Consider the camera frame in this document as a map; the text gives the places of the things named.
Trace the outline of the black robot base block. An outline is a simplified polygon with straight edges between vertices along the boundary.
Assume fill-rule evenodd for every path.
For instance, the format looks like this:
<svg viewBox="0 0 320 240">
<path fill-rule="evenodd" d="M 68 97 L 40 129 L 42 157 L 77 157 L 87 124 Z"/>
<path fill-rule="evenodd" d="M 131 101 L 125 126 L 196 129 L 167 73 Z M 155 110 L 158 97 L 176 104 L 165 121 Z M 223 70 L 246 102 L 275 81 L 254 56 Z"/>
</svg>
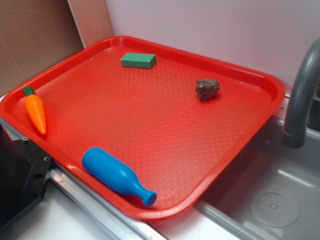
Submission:
<svg viewBox="0 0 320 240">
<path fill-rule="evenodd" d="M 28 138 L 12 140 L 0 127 L 0 230 L 44 198 L 52 157 Z"/>
</svg>

